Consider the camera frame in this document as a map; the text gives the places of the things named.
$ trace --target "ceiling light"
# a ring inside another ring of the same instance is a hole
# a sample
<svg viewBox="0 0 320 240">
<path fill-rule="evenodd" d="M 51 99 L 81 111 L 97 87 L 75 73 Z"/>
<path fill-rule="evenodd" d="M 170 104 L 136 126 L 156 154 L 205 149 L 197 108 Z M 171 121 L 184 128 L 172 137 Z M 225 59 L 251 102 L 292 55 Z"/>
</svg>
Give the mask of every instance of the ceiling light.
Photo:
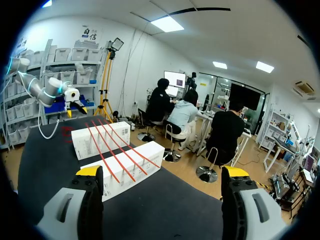
<svg viewBox="0 0 320 240">
<path fill-rule="evenodd" d="M 184 30 L 184 28 L 170 16 L 160 18 L 151 23 L 166 33 Z"/>
<path fill-rule="evenodd" d="M 273 71 L 273 69 L 275 69 L 273 66 L 270 66 L 270 65 L 265 64 L 265 63 L 260 62 L 260 61 L 258 61 L 258 62 L 256 63 L 255 68 L 260 69 L 260 70 L 262 70 L 262 71 L 265 71 L 265 72 L 267 72 L 268 74 L 271 73 L 271 72 Z"/>
<path fill-rule="evenodd" d="M 212 63 L 216 68 L 227 69 L 227 65 L 225 63 L 218 61 L 213 61 Z"/>
<path fill-rule="evenodd" d="M 45 4 L 43 4 L 42 8 L 50 7 L 51 5 L 52 5 L 52 0 L 49 0 Z"/>
</svg>

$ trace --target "woman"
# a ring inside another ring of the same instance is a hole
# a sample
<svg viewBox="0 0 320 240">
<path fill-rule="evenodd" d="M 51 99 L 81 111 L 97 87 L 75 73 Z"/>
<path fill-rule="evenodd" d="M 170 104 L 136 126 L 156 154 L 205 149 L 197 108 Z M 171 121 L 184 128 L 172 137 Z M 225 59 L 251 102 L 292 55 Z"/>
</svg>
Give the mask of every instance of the woman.
<svg viewBox="0 0 320 240">
<path fill-rule="evenodd" d="M 177 135 L 178 138 L 184 138 L 185 141 L 181 143 L 178 148 L 180 151 L 185 149 L 187 145 L 195 140 L 196 122 L 194 121 L 197 109 L 198 93 L 195 90 L 189 90 L 184 99 L 175 104 L 175 107 L 167 119 L 169 122 L 181 128 L 181 133 Z"/>
</svg>

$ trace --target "person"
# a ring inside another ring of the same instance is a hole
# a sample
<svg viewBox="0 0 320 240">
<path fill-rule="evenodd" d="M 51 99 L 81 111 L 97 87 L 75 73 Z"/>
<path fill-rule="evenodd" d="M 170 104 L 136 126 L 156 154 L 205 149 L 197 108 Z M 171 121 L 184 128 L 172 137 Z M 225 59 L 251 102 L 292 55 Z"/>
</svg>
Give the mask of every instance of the person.
<svg viewBox="0 0 320 240">
<path fill-rule="evenodd" d="M 194 121 L 197 109 L 198 93 L 195 90 L 189 90 L 184 99 L 175 104 L 175 107 L 167 119 L 169 122 L 181 128 L 181 133 L 176 137 L 185 139 L 178 148 L 180 151 L 185 149 L 190 142 L 196 138 L 196 122 Z"/>
<path fill-rule="evenodd" d="M 218 149 L 216 165 L 224 165 L 236 154 L 237 140 L 245 130 L 245 122 L 239 117 L 244 105 L 241 102 L 230 101 L 229 111 L 215 113 L 211 124 L 211 136 L 206 143 L 207 156 L 212 147 Z M 216 156 L 211 153 L 212 162 Z"/>
<path fill-rule="evenodd" d="M 171 113 L 175 107 L 174 102 L 166 93 L 169 86 L 169 80 L 161 78 L 150 97 L 149 105 L 146 109 L 146 114 L 150 121 L 160 123 L 163 121 L 166 113 Z"/>
</svg>

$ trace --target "chrome stool base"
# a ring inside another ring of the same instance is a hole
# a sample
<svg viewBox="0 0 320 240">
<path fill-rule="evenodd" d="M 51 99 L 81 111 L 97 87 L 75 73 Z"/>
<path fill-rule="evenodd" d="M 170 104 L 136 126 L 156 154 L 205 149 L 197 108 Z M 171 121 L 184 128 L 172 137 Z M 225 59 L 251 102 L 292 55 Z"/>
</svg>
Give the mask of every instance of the chrome stool base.
<svg viewBox="0 0 320 240">
<path fill-rule="evenodd" d="M 206 183 L 214 183 L 218 180 L 218 174 L 215 170 L 210 169 L 208 166 L 199 166 L 195 170 L 196 176 Z"/>
</svg>

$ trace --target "television screen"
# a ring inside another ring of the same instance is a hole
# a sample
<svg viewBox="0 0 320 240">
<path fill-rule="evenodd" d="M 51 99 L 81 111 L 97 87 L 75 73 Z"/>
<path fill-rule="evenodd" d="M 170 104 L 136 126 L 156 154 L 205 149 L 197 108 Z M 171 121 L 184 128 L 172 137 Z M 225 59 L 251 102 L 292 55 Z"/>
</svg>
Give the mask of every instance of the television screen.
<svg viewBox="0 0 320 240">
<path fill-rule="evenodd" d="M 242 102 L 245 107 L 257 110 L 261 93 L 244 86 L 231 84 L 229 101 Z"/>
<path fill-rule="evenodd" d="M 169 85 L 185 88 L 186 75 L 184 73 L 164 71 L 164 78 L 169 80 Z"/>
</svg>

